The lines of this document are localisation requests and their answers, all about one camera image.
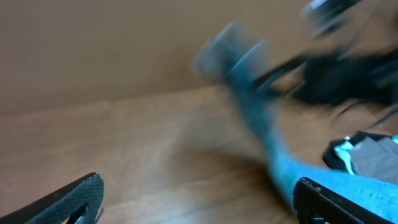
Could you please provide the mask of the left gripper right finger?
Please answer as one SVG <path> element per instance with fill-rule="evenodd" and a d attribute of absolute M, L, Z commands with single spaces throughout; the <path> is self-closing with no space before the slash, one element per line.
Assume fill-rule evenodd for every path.
<path fill-rule="evenodd" d="M 293 201 L 300 224 L 392 224 L 307 177 L 296 183 Z"/>

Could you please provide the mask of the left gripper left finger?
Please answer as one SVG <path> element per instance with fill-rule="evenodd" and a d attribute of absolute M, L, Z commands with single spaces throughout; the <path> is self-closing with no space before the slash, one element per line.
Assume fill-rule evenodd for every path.
<path fill-rule="evenodd" d="M 103 198 L 104 181 L 92 172 L 1 217 L 1 223 L 94 224 L 102 214 Z"/>

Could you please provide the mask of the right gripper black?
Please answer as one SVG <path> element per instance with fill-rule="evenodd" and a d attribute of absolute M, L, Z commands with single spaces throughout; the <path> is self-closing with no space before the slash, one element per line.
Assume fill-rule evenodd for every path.
<path fill-rule="evenodd" d="M 306 104 L 338 106 L 348 99 L 384 106 L 397 103 L 397 50 L 341 57 L 339 52 L 300 54 L 255 79 L 266 89 L 285 73 L 303 67 L 301 87 L 292 93 Z"/>

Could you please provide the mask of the blue denim jeans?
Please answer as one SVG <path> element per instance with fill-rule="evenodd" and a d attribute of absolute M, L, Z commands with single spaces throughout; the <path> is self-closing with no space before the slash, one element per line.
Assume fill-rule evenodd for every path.
<path fill-rule="evenodd" d="M 381 180 L 315 167 L 294 159 L 275 121 L 271 98 L 254 80 L 266 71 L 266 41 L 240 22 L 229 23 L 193 60 L 197 75 L 224 83 L 248 127 L 260 140 L 273 184 L 290 208 L 294 188 L 308 177 L 376 215 L 397 223 L 397 186 Z"/>

